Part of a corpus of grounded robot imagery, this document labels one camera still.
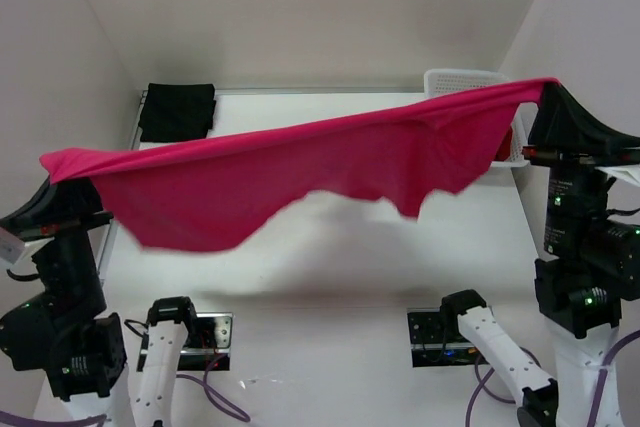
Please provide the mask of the dark red t-shirt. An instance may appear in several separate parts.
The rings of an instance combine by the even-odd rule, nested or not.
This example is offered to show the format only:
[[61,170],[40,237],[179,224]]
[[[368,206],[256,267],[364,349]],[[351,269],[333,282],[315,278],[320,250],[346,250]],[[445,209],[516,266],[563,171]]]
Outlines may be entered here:
[[513,138],[513,129],[509,128],[503,137],[501,144],[495,154],[494,160],[497,162],[506,162],[511,156],[511,143]]

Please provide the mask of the pink t-shirt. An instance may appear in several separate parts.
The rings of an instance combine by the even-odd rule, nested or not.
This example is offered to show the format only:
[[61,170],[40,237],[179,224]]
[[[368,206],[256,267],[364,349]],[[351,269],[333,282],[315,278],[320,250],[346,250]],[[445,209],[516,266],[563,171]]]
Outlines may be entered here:
[[314,191],[388,200],[419,215],[435,191],[481,177],[536,78],[407,106],[139,151],[69,148],[42,155],[53,183],[91,181],[104,208],[144,247],[221,252]]

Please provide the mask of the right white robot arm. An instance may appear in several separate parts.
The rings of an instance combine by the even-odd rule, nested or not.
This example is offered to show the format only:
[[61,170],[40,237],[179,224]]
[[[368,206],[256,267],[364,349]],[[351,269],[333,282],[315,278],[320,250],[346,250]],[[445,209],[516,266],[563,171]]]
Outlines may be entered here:
[[497,323],[474,290],[445,297],[450,332],[476,347],[511,393],[522,426],[619,426],[617,354],[638,339],[621,335],[621,305],[639,297],[639,228],[612,209],[614,170],[639,163],[637,137],[591,115],[556,81],[544,83],[524,157],[549,171],[545,257],[535,295],[549,329],[556,370],[548,373]]

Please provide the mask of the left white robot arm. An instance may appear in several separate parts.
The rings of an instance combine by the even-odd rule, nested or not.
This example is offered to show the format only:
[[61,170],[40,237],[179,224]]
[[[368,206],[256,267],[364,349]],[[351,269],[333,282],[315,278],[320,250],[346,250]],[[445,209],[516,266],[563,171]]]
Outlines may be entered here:
[[89,231],[113,216],[88,179],[45,181],[2,218],[3,254],[43,241],[31,256],[44,290],[1,318],[1,350],[17,371],[41,370],[74,426],[168,426],[180,353],[196,319],[188,297],[155,301],[136,395],[120,317],[107,308]]

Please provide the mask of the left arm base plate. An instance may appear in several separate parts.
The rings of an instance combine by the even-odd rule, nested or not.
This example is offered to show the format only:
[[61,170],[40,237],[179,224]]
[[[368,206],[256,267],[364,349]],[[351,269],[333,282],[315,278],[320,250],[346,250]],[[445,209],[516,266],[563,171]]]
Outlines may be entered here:
[[233,315],[198,313],[181,350],[179,372],[229,371],[231,363]]

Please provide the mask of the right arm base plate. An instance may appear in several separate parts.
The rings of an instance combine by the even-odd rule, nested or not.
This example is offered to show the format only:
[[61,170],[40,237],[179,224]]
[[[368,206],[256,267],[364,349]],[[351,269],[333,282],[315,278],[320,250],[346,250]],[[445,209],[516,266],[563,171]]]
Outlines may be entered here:
[[438,309],[409,309],[407,325],[414,368],[486,364],[479,350],[456,327],[447,327]]

